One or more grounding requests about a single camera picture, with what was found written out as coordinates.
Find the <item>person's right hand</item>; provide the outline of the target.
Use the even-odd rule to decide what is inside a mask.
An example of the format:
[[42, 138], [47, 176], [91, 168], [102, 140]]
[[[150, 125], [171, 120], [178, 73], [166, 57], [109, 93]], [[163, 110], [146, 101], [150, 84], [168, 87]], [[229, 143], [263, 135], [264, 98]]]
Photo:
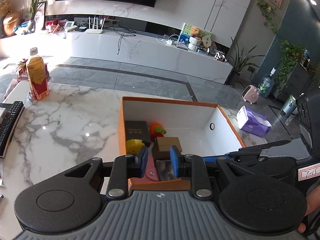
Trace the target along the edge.
[[309, 190], [306, 196], [306, 201], [307, 201], [307, 210], [305, 213], [306, 218], [303, 219], [303, 222], [300, 224], [298, 228], [299, 233], [303, 233], [306, 230], [307, 224], [309, 223], [308, 215], [313, 213], [315, 210], [319, 209], [319, 204], [320, 204], [319, 195], [320, 195], [319, 185], [317, 185], [314, 189]]

